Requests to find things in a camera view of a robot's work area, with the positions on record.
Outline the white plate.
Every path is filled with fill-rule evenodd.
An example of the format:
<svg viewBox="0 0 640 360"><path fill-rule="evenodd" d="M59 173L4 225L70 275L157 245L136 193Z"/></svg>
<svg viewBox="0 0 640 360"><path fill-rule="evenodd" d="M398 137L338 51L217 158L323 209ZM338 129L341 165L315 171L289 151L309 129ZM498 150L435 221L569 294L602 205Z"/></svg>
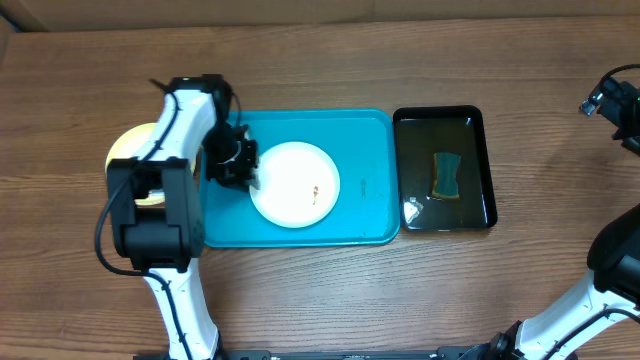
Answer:
<svg viewBox="0 0 640 360"><path fill-rule="evenodd" d="M306 142L285 142L259 158L257 183L249 187L256 210L271 223L291 229L314 225L334 208L340 175L331 157Z"/></svg>

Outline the yellow plate with stain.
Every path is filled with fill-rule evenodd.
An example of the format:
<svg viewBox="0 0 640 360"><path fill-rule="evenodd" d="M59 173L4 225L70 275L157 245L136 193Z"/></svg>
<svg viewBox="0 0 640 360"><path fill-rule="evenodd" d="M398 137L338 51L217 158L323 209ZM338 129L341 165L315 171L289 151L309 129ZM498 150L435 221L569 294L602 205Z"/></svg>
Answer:
<svg viewBox="0 0 640 360"><path fill-rule="evenodd" d="M105 159L104 169L113 159L130 158L148 140L155 128L154 123L145 123L129 129L122 134L111 146ZM165 201L161 192L150 192L145 199L136 199L138 206L159 205Z"/></svg>

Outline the green yellow sponge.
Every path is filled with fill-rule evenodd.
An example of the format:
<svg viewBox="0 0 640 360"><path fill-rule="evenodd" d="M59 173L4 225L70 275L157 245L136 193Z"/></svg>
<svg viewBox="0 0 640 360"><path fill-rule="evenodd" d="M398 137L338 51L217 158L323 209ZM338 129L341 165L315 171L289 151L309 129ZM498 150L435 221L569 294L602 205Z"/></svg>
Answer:
<svg viewBox="0 0 640 360"><path fill-rule="evenodd" d="M451 152L437 152L433 155L433 184L431 194L441 200L459 198L457 174L461 156Z"/></svg>

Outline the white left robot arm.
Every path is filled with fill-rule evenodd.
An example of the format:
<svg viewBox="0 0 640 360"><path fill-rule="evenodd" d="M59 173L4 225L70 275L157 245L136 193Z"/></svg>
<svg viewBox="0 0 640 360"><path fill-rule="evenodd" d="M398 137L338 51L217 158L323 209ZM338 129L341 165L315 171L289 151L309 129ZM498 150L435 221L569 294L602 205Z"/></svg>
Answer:
<svg viewBox="0 0 640 360"><path fill-rule="evenodd" d="M247 126L229 123L239 100L222 75L155 85L164 108L150 138L106 167L95 253L108 271L149 285L168 335L165 358L224 359L199 275L205 221L192 168L204 153L206 180L247 191L257 182L257 143Z"/></svg>

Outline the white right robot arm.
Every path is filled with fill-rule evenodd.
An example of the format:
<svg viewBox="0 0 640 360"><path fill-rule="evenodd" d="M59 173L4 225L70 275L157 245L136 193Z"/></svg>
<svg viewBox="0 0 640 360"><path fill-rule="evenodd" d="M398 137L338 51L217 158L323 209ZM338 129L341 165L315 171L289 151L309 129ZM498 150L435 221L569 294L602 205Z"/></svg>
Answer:
<svg viewBox="0 0 640 360"><path fill-rule="evenodd" d="M637 69L623 65L605 73L580 105L616 126L612 135L627 150L639 152L639 88L614 75ZM575 359L576 350L611 326L639 321L639 208L631 208L594 239L585 275L540 314L514 323L463 359Z"/></svg>

